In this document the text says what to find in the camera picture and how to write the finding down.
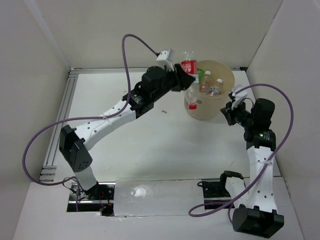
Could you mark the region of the red label water bottle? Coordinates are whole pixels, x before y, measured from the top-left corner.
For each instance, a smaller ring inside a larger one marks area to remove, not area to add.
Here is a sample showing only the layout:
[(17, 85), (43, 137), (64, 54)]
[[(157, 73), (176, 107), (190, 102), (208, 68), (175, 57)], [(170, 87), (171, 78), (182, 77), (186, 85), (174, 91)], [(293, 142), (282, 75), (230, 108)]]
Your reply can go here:
[(199, 91), (199, 74), (198, 62), (194, 51), (188, 50), (182, 54), (183, 58), (180, 63), (183, 71), (189, 76), (188, 86), (185, 90), (185, 100), (187, 109), (195, 110), (197, 108), (198, 91)]

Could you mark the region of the green plastic bottle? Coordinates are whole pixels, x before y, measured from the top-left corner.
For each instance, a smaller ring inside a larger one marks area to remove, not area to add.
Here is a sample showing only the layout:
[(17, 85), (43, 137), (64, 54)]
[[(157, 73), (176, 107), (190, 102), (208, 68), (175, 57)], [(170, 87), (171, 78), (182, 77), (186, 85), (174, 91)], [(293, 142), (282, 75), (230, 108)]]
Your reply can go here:
[(198, 73), (198, 80), (200, 82), (205, 74), (205, 71), (199, 68), (197, 73)]

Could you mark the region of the blue white label bottle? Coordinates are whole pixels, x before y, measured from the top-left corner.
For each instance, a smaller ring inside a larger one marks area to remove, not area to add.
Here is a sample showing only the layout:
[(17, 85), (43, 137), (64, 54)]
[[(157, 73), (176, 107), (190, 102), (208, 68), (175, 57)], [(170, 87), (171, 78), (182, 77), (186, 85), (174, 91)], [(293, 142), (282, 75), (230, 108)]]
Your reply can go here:
[(209, 95), (210, 96), (219, 96), (223, 93), (224, 90), (224, 85), (223, 85), (223, 80), (218, 78), (216, 82), (210, 87), (209, 89)]

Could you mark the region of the clear bottle white cap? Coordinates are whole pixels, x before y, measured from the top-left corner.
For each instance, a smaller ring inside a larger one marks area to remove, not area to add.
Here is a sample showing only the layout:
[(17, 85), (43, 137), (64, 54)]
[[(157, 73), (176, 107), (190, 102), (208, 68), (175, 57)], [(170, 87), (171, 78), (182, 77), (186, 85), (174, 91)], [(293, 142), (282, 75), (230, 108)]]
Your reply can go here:
[(210, 89), (211, 82), (211, 72), (206, 70), (203, 74), (203, 77), (200, 80), (199, 91), (203, 94), (207, 94)]

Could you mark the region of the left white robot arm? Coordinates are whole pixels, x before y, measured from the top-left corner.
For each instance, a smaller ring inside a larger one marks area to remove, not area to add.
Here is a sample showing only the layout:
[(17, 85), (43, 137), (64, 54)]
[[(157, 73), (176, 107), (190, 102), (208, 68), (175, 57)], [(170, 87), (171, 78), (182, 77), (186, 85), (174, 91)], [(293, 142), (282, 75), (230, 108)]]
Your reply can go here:
[(59, 151), (72, 169), (86, 199), (96, 199), (102, 190), (91, 168), (93, 159), (89, 151), (95, 144), (150, 111), (155, 102), (168, 92), (185, 91), (194, 81), (195, 78), (185, 73), (180, 64), (175, 64), (172, 71), (159, 66), (149, 67), (134, 88), (98, 119), (75, 128), (65, 125), (61, 129)]

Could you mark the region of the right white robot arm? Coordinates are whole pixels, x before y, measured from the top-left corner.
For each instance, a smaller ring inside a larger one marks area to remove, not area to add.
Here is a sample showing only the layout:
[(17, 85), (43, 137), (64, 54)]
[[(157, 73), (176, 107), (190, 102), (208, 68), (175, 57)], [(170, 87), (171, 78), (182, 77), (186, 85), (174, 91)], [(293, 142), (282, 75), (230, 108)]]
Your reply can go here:
[(271, 238), (285, 223), (278, 213), (273, 191), (273, 169), (276, 135), (270, 129), (275, 104), (267, 99), (255, 101), (251, 111), (241, 102), (233, 107), (228, 102), (220, 111), (228, 125), (244, 128), (244, 140), (249, 158), (250, 184), (245, 186), (240, 173), (225, 171), (218, 190), (223, 196), (236, 199), (232, 215), (233, 230), (265, 239)]

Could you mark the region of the beige paper bucket bin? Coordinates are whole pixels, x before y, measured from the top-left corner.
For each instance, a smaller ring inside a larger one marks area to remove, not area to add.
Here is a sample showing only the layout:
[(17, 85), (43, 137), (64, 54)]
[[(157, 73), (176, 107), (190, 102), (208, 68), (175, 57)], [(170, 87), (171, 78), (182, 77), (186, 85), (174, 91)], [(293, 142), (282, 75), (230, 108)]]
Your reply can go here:
[(198, 69), (211, 72), (209, 88), (217, 81), (223, 80), (223, 92), (218, 96), (211, 96), (209, 93), (204, 94), (199, 90), (197, 93), (197, 108), (195, 110), (187, 109), (187, 102), (184, 98), (184, 107), (186, 112), (197, 120), (210, 120), (220, 113), (220, 109), (225, 107), (228, 95), (235, 86), (235, 76), (231, 69), (223, 63), (214, 60), (202, 60), (197, 63)]

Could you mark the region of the white taped cover sheet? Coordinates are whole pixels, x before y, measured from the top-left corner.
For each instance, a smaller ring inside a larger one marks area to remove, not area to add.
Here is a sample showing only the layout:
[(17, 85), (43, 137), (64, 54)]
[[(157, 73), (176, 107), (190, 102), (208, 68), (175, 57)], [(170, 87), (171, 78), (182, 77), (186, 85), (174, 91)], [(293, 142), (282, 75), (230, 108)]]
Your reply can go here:
[(204, 203), (199, 181), (152, 180), (117, 181), (113, 212), (116, 217), (187, 216), (188, 211)]

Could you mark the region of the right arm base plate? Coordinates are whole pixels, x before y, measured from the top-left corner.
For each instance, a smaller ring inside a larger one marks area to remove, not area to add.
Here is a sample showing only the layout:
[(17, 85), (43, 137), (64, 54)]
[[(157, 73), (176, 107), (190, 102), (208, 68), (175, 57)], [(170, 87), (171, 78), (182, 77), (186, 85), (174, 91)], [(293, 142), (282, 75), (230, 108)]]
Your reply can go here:
[(219, 179), (204, 179), (197, 183), (202, 189), (204, 203), (207, 204), (205, 210), (216, 209), (234, 198), (225, 188), (226, 179), (222, 174)]

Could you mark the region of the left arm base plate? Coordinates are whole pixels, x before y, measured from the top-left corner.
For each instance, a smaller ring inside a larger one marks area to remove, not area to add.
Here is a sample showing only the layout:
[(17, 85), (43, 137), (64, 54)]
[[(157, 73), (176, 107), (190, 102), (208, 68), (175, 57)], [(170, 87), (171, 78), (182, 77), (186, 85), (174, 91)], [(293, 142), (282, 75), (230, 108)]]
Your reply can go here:
[(67, 187), (69, 197), (66, 211), (69, 213), (94, 212), (104, 217), (113, 217), (115, 186), (115, 182), (100, 182), (97, 193), (89, 196), (82, 188), (77, 193), (78, 186), (75, 182), (72, 183)]

